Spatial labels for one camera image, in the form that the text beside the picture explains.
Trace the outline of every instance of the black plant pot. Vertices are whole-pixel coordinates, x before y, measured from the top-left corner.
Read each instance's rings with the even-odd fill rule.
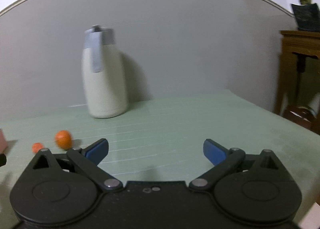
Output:
[[[298,6],[291,4],[299,31],[320,32],[320,13],[317,3]]]

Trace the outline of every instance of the thermos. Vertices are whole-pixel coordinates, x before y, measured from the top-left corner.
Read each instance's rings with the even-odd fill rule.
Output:
[[[85,32],[82,77],[90,115],[110,118],[126,111],[124,70],[113,29],[94,25]]]

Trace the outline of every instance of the table surface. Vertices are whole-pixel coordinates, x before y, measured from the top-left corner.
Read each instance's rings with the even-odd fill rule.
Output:
[[[85,147],[107,138],[108,156],[99,167],[124,183],[128,180],[185,180],[189,183],[212,164],[203,156],[206,138],[226,148],[259,154],[272,149],[303,193],[299,221],[320,192],[320,136],[247,102],[230,91],[197,97],[132,103],[110,119],[94,119],[86,107],[0,124],[9,142],[7,165],[0,168],[1,229],[17,222],[10,189],[42,142],[53,153],[59,130],[69,130],[74,145]]]

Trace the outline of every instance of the gray partition panel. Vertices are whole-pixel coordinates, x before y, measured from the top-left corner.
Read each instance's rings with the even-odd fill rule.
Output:
[[[228,88],[275,101],[279,30],[294,19],[263,0],[28,0],[0,17],[0,120],[84,104],[84,31],[115,29],[129,100]]]

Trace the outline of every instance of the small orange ball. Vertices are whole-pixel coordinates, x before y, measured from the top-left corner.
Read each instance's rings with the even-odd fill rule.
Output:
[[[44,146],[43,146],[42,143],[36,142],[36,143],[34,143],[34,144],[32,145],[32,152],[36,154],[36,153],[38,153],[39,150],[41,150],[41,149],[43,149],[43,148],[44,148]]]
[[[72,136],[71,133],[69,133],[66,130],[62,130],[56,133],[54,140],[56,141],[56,144],[58,147],[68,150],[72,147]]]

